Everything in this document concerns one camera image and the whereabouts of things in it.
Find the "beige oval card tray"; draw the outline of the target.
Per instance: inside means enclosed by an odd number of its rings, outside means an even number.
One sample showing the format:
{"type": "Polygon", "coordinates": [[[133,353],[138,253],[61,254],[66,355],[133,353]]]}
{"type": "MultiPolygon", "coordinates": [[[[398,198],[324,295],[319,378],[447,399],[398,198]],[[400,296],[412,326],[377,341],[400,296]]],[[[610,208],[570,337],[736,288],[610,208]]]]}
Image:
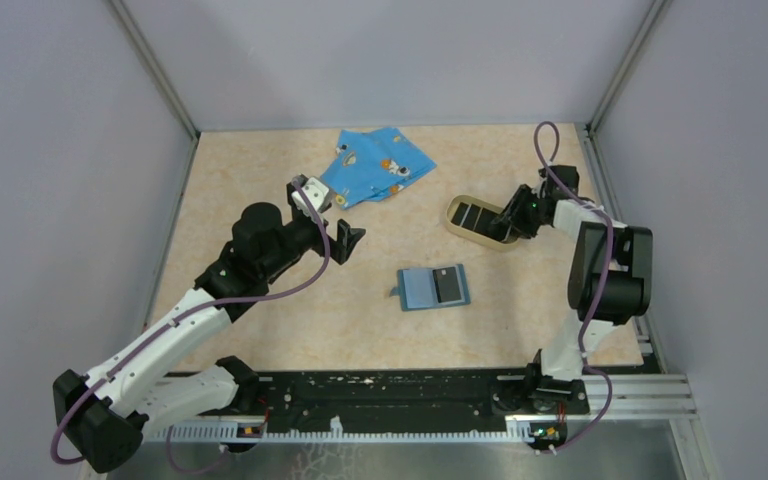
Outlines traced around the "beige oval card tray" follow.
{"type": "Polygon", "coordinates": [[[444,227],[453,235],[499,252],[515,248],[517,238],[508,231],[502,239],[491,235],[491,223],[503,208],[470,195],[455,196],[445,212],[444,227]]]}

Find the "black mounting base plate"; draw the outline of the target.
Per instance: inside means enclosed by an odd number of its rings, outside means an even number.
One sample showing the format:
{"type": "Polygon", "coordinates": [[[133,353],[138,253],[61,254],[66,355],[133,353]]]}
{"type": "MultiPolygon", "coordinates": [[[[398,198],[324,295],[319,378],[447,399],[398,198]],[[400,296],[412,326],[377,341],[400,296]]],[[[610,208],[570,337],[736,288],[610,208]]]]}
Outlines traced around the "black mounting base plate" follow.
{"type": "Polygon", "coordinates": [[[541,387],[531,367],[263,372],[256,390],[213,415],[268,417],[270,433],[499,432],[508,415],[586,415],[583,381],[541,387]]]}

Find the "aluminium frame rail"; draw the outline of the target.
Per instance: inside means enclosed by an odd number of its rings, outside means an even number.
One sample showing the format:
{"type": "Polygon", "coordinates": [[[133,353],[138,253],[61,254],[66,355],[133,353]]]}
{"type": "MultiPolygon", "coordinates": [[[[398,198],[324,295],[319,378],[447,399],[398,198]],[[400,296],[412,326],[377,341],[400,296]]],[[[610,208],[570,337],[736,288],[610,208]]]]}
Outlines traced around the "aluminium frame rail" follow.
{"type": "Polygon", "coordinates": [[[243,404],[146,427],[145,440],[207,443],[518,442],[551,423],[693,419],[681,375],[539,380],[525,369],[263,372],[243,404]]]}

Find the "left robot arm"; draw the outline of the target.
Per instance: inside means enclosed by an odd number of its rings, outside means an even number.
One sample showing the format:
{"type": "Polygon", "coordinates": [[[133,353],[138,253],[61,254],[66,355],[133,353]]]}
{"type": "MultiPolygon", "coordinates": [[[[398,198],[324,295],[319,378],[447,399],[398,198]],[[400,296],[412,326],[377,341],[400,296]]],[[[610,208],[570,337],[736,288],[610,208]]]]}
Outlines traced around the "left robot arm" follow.
{"type": "Polygon", "coordinates": [[[165,316],[86,373],[60,374],[53,383],[52,461],[86,462],[107,473],[148,437],[180,421],[227,409],[237,414],[260,409],[260,378],[235,356],[188,377],[166,376],[255,304],[299,293],[330,263],[349,259],[365,231],[340,220],[336,237],[328,235],[323,214],[336,199],[319,178],[299,175],[287,185],[288,222],[275,204],[249,205],[218,258],[165,316]]]}

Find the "blue card holder wallet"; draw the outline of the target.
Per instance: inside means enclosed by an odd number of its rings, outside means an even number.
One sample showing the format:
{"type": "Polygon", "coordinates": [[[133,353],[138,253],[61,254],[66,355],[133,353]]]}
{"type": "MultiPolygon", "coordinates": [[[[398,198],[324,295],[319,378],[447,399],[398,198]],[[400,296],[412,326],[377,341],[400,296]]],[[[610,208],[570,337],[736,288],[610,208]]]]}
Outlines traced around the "blue card holder wallet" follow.
{"type": "Polygon", "coordinates": [[[463,264],[453,264],[436,268],[406,268],[397,271],[397,285],[390,290],[390,297],[397,297],[403,311],[433,310],[465,306],[472,303],[463,264]],[[464,300],[461,303],[439,304],[432,279],[432,270],[457,266],[464,300]]]}

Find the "grey credit card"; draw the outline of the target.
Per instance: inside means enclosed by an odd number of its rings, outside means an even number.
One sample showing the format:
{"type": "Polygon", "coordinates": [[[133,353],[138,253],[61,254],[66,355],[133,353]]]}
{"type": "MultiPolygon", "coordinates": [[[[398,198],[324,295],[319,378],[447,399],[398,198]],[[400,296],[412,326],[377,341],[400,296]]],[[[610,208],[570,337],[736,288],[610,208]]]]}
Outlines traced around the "grey credit card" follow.
{"type": "Polygon", "coordinates": [[[433,284],[439,304],[461,303],[464,300],[459,273],[457,266],[432,270],[433,284]]]}

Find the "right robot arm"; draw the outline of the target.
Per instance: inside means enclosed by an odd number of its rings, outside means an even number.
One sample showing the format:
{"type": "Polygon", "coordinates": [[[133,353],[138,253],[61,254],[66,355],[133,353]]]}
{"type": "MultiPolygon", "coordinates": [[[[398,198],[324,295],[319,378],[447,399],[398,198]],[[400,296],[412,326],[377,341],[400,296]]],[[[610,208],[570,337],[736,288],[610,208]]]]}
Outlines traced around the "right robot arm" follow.
{"type": "Polygon", "coordinates": [[[567,282],[569,315],[550,345],[539,351],[537,375],[523,385],[523,398],[536,412],[550,411],[562,386],[578,381],[602,340],[643,315],[653,290],[654,234],[612,219],[578,194],[579,174],[567,165],[540,169],[542,184],[521,185],[487,228],[506,243],[535,237],[550,226],[575,242],[567,282]]]}

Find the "blue printed cloth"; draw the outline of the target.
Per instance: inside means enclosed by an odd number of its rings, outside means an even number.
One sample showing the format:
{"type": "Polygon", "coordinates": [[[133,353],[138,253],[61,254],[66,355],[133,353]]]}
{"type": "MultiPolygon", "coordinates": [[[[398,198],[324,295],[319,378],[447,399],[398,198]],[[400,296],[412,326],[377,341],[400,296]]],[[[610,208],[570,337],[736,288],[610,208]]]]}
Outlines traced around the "blue printed cloth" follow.
{"type": "Polygon", "coordinates": [[[342,209],[386,200],[436,168],[436,163],[399,129],[342,130],[335,158],[321,180],[342,209]]]}

